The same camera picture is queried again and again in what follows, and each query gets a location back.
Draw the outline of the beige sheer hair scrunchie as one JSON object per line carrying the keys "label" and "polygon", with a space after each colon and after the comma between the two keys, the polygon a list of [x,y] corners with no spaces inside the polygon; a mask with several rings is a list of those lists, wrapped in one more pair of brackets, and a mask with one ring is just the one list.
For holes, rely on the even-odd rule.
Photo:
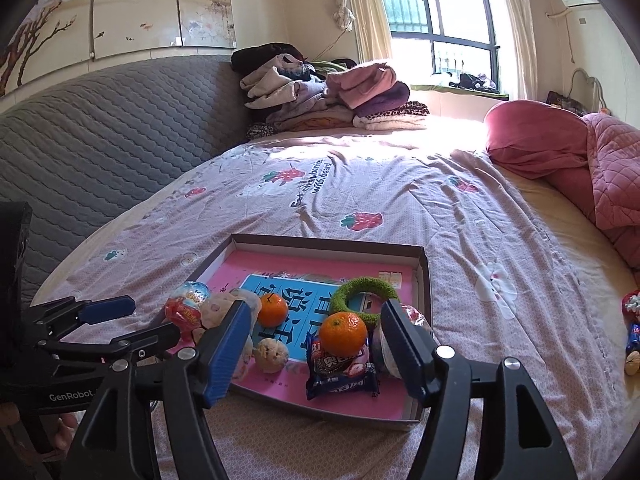
{"label": "beige sheer hair scrunchie", "polygon": [[235,288],[230,292],[211,292],[198,305],[201,312],[202,327],[192,330],[193,340],[196,344],[200,342],[206,330],[213,330],[218,327],[228,330],[235,315],[236,307],[239,304],[245,304],[246,310],[250,311],[250,322],[241,324],[239,328],[234,328],[231,332],[235,339],[243,344],[242,351],[235,352],[239,359],[232,374],[234,382],[239,382],[243,379],[250,367],[250,360],[253,356],[252,331],[262,308],[259,297],[254,292],[242,288]]}

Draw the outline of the orange tangerine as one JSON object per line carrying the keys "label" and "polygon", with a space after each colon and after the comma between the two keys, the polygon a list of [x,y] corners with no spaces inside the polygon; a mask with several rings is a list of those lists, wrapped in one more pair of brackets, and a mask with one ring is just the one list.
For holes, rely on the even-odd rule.
{"label": "orange tangerine", "polygon": [[341,311],[329,315],[321,324],[321,348],[338,358],[352,358],[367,340],[366,324],[354,312]]}
{"label": "orange tangerine", "polygon": [[260,297],[258,323],[263,328],[275,328],[288,317],[288,303],[275,292],[267,292]]}

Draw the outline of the brown walnut ball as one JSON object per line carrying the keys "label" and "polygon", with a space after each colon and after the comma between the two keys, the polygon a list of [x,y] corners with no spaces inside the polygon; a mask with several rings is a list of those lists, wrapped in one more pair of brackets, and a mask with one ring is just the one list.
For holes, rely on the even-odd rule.
{"label": "brown walnut ball", "polygon": [[273,338],[262,339],[254,349],[256,365],[266,374],[280,373],[288,362],[289,356],[288,347]]}

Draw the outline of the red blue snack bag left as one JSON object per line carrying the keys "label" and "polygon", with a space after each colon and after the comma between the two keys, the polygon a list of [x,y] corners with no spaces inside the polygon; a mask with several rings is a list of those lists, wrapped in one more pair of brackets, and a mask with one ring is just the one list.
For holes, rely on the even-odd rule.
{"label": "red blue snack bag left", "polygon": [[202,328],[202,309],[210,297],[210,290],[201,282],[187,281],[178,286],[163,306],[167,321],[175,324],[180,338],[192,340],[192,333]]}

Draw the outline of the shallow brown cardboard tray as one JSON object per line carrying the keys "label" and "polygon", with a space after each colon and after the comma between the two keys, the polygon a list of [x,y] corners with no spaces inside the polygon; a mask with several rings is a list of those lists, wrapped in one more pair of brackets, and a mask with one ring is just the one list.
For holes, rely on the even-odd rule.
{"label": "shallow brown cardboard tray", "polygon": [[[275,294],[288,305],[288,316],[276,327],[254,325],[232,390],[308,416],[407,430],[420,422],[422,408],[402,381],[386,372],[378,373],[378,394],[360,390],[306,397],[306,337],[317,333],[328,316],[334,292],[363,276],[379,278],[401,304],[424,318],[431,315],[430,279],[421,247],[234,234],[169,296],[160,317],[180,327],[179,344],[187,347],[194,344],[195,334],[217,323],[234,300],[254,307],[257,299]],[[261,370],[248,353],[266,338],[288,349],[288,362],[277,373]]]}

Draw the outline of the dark blue biscuit packet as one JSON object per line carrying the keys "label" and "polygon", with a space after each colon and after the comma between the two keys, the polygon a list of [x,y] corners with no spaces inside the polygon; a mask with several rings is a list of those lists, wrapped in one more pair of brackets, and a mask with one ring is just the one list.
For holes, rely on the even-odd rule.
{"label": "dark blue biscuit packet", "polygon": [[354,356],[340,358],[322,348],[317,334],[308,333],[306,361],[309,372],[306,381],[308,401],[327,393],[363,391],[371,396],[380,393],[378,372],[370,359],[368,340]]}

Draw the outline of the pink strawberry print bedsheet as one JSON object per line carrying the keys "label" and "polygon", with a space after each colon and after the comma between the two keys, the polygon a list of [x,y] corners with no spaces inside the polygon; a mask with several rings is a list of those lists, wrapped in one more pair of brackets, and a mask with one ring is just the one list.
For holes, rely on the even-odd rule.
{"label": "pink strawberry print bedsheet", "polygon": [[604,477],[638,424],[620,319],[634,278],[611,242],[551,186],[425,132],[289,134],[232,148],[95,232],[37,299],[134,298],[131,318],[76,334],[107,341],[151,322],[234,234],[335,242],[337,255],[304,266],[275,254],[266,271],[386,275],[405,302],[416,272],[382,247],[419,249],[436,337],[469,359],[521,359],[579,478]]}

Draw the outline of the grey quilted headboard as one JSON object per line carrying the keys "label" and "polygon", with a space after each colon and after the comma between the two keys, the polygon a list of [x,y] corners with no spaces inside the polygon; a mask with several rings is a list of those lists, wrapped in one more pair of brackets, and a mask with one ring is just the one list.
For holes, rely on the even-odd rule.
{"label": "grey quilted headboard", "polygon": [[32,207],[31,302],[87,237],[187,171],[245,142],[240,77],[221,55],[107,67],[1,115],[1,198]]}

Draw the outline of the small toy figure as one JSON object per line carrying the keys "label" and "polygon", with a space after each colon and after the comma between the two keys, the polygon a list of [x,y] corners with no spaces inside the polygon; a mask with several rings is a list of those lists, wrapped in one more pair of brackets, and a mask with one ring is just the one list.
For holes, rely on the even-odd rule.
{"label": "small toy figure", "polygon": [[638,290],[630,292],[622,300],[622,315],[628,330],[624,370],[629,377],[637,374],[640,368],[639,304]]}

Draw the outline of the red pillow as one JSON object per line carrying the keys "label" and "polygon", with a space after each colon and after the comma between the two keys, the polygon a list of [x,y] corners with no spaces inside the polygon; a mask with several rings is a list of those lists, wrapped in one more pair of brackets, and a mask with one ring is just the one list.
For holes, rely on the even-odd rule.
{"label": "red pillow", "polygon": [[591,218],[594,213],[587,159],[587,124],[572,112],[519,100],[485,116],[487,153],[520,177],[551,184]]}

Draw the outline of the pile of folded clothes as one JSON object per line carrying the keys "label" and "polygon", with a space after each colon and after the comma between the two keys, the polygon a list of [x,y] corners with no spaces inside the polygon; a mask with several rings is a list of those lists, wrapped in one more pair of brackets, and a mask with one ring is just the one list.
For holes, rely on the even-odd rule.
{"label": "pile of folded clothes", "polygon": [[430,116],[386,62],[310,62],[296,47],[276,42],[235,51],[231,67],[241,76],[252,140],[348,127],[421,129]]}

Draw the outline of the pink quilted blanket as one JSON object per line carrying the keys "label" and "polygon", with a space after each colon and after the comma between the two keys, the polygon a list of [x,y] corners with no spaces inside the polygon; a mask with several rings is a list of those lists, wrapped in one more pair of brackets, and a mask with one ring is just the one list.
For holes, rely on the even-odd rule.
{"label": "pink quilted blanket", "polygon": [[589,114],[587,157],[594,224],[639,272],[639,130],[612,116]]}

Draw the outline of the cream curtain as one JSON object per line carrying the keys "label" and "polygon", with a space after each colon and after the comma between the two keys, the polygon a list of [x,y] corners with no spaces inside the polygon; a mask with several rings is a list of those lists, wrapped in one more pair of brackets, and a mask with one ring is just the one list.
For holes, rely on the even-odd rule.
{"label": "cream curtain", "polygon": [[333,21],[356,36],[358,58],[369,62],[392,56],[392,34],[383,0],[334,0]]}

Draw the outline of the floral painted wall panel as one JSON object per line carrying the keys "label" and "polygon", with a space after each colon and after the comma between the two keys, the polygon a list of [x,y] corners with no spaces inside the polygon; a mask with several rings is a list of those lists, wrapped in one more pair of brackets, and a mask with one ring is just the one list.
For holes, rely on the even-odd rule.
{"label": "floral painted wall panel", "polygon": [[1,92],[114,55],[235,45],[231,0],[38,0],[1,49]]}

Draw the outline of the window with dark frame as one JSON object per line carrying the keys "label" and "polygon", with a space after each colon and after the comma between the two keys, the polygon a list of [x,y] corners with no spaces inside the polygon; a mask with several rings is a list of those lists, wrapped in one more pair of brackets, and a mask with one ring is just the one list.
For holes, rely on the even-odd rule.
{"label": "window with dark frame", "polygon": [[499,44],[489,0],[382,1],[392,60],[408,84],[499,92]]}

